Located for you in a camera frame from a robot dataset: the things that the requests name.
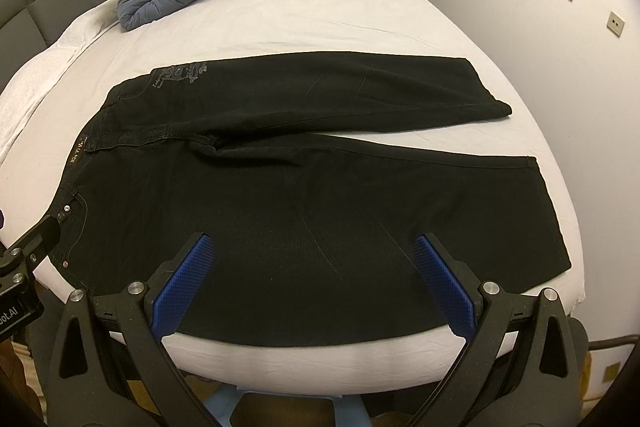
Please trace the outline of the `black jeans pants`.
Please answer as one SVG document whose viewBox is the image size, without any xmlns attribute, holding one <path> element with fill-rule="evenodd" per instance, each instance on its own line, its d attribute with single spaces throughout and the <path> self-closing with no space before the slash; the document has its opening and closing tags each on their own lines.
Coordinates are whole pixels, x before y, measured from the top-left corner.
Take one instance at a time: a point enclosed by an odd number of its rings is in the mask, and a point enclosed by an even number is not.
<svg viewBox="0 0 640 427">
<path fill-rule="evenodd" d="M 214 246 L 183 334 L 260 347 L 412 335 L 444 321 L 412 247 L 436 235 L 522 293 L 570 267 L 537 161 L 375 144 L 506 118 L 463 58 L 355 52 L 172 65 L 114 87 L 50 206 L 51 255 L 96 295 L 145 281 L 198 232 Z"/>
</svg>

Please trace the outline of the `grey padded headboard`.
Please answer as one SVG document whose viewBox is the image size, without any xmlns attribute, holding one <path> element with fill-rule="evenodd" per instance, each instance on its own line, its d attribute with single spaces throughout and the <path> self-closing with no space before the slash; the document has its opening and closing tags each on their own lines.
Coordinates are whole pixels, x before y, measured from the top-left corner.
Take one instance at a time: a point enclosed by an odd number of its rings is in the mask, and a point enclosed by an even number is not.
<svg viewBox="0 0 640 427">
<path fill-rule="evenodd" d="M 81 14 L 106 0 L 1 0 L 0 87 L 50 48 Z"/>
</svg>

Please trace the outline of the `lower wall socket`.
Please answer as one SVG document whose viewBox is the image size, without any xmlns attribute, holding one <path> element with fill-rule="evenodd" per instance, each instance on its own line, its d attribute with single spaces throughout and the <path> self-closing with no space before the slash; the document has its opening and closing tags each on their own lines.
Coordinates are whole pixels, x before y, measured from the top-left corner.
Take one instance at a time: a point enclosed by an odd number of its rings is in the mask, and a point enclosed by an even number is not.
<svg viewBox="0 0 640 427">
<path fill-rule="evenodd" d="M 606 21 L 606 28 L 612 31 L 616 37 L 620 37 L 625 27 L 625 21 L 615 12 L 608 14 L 608 20 Z"/>
</svg>

